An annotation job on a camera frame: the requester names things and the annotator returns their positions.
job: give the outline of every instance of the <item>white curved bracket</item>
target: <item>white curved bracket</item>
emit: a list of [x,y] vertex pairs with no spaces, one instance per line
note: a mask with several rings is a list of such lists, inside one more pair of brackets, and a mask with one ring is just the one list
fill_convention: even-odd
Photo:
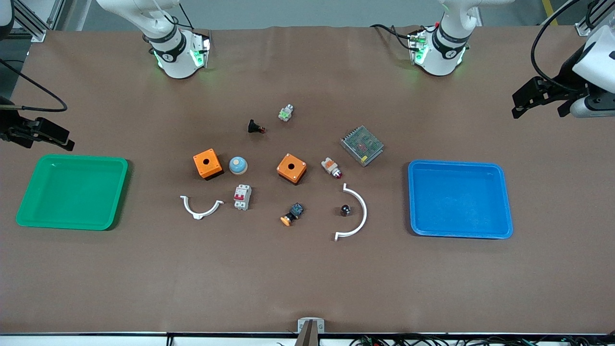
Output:
[[182,198],[184,200],[184,207],[186,208],[186,210],[190,214],[192,214],[192,217],[194,217],[195,220],[200,220],[200,219],[203,219],[205,216],[213,214],[213,212],[215,212],[216,209],[218,209],[219,205],[224,204],[224,202],[222,202],[222,201],[216,201],[216,203],[213,205],[213,207],[211,209],[209,209],[208,211],[202,212],[202,213],[197,213],[197,212],[193,212],[192,209],[190,209],[190,206],[188,205],[188,197],[180,196],[180,198]]
[[350,193],[352,196],[355,196],[359,200],[359,203],[361,204],[361,207],[363,208],[363,220],[361,220],[361,224],[357,228],[353,229],[350,232],[335,232],[335,239],[334,239],[335,241],[337,241],[338,238],[343,238],[345,236],[351,236],[354,233],[357,233],[363,227],[363,225],[365,225],[365,221],[367,220],[367,206],[365,205],[365,201],[363,200],[363,198],[361,198],[361,196],[359,196],[358,193],[352,191],[349,188],[346,188],[346,183],[344,183],[344,188],[342,188],[342,191]]

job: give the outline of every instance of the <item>brown table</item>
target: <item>brown table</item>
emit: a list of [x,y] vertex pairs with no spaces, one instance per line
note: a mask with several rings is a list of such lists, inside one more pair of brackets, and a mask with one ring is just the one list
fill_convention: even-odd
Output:
[[[609,332],[615,321],[615,119],[560,119],[556,105],[512,119],[512,93],[535,75],[536,27],[479,28],[451,76],[410,65],[368,28],[214,32],[210,68],[173,80],[140,33],[51,32],[24,72],[69,105],[73,154],[121,156],[132,175],[111,231],[22,228],[15,214],[37,160],[62,153],[0,145],[4,332],[284,331],[321,316],[335,332]],[[555,74],[581,44],[550,28],[539,63]],[[54,106],[21,80],[13,101]],[[277,119],[287,103],[288,123]],[[23,112],[35,117],[35,114]],[[248,120],[266,126],[248,134]],[[362,168],[339,139],[366,125],[385,144]],[[241,155],[248,172],[202,180],[192,155]],[[308,164],[298,186],[276,175],[286,153]],[[320,167],[335,159],[358,202]],[[415,236],[407,164],[486,161],[506,173],[507,240]],[[233,208],[253,186],[250,210]],[[195,210],[227,204],[196,221]],[[279,217],[305,205],[292,228]]]

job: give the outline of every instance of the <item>yellow tape strip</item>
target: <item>yellow tape strip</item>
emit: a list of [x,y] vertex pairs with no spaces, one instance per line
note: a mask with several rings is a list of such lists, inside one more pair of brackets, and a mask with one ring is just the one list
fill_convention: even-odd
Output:
[[[547,12],[547,18],[553,14],[553,6],[551,6],[550,0],[542,0],[542,6],[544,7],[544,12]],[[551,25],[558,25],[557,19],[553,19]]]

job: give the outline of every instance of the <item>blue tray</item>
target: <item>blue tray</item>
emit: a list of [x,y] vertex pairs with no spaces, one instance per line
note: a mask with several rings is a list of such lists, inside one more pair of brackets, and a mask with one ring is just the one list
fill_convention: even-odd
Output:
[[506,239],[512,219],[504,171],[493,163],[408,165],[410,224],[420,235]]

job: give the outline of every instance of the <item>plastic tray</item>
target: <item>plastic tray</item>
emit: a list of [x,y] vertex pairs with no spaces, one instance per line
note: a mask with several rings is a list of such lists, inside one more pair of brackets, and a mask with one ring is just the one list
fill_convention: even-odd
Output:
[[408,165],[410,224],[419,235],[506,239],[512,219],[504,171],[492,163]]
[[122,158],[46,155],[17,212],[26,227],[103,231],[113,224],[126,177]]

